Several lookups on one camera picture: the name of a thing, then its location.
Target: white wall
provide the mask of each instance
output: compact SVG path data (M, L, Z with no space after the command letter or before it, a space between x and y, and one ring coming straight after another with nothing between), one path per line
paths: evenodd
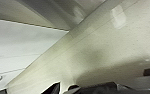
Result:
M107 0L9 83L9 94L40 94L61 81L87 86L142 76L150 67L150 0Z

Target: gray surface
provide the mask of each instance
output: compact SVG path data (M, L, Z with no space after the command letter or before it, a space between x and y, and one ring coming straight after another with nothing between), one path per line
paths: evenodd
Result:
M70 30L105 0L0 0L0 19Z
M117 82L118 84L126 85L134 89L150 89L150 76L139 77L136 79L128 79Z

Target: white surface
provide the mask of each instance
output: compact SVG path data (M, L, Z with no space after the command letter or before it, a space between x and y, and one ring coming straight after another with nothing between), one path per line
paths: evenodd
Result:
M7 83L66 33L63 30L0 20L0 77L5 75L0 89L5 88Z
M107 0L10 82L8 93L41 94L58 81L64 92L72 84L140 77L145 68L150 68L150 0Z

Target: white panel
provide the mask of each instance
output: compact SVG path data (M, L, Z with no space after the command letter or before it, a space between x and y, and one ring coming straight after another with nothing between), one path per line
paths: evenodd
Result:
M0 74L0 78L2 76L2 80L0 80L0 90L5 89L6 85L16 76L18 76L24 69L13 71L9 73Z
M39 55L0 58L0 73L26 68L38 57Z
M0 20L0 56L42 54L67 32Z
M0 20L0 90L66 33Z

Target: gray ceiling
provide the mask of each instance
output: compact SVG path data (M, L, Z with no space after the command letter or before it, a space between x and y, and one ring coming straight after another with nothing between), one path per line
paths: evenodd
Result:
M0 19L70 30L105 0L0 0Z

